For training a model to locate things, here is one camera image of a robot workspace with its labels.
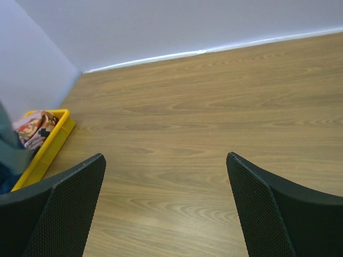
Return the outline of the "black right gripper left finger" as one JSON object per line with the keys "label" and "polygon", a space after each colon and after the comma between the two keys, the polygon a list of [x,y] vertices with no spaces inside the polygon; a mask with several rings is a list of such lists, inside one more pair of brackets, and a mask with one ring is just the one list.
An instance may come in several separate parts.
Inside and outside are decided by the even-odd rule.
{"label": "black right gripper left finger", "polygon": [[1,256],[82,256],[105,170],[105,157],[96,154],[2,194]]}

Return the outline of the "light blue t shirt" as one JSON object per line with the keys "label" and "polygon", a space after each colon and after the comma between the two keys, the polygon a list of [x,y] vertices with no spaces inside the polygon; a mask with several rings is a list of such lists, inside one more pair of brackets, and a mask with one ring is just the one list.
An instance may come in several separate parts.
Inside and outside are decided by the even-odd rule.
{"label": "light blue t shirt", "polygon": [[23,147],[12,128],[8,114],[1,104],[1,164],[14,175],[22,174],[29,166],[32,154]]}

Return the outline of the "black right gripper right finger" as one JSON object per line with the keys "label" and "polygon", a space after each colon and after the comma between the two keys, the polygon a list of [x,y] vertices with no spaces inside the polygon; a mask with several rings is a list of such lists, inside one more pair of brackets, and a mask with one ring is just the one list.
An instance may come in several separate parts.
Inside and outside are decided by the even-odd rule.
{"label": "black right gripper right finger", "polygon": [[249,256],[342,256],[342,197],[277,176],[234,152],[226,166]]}

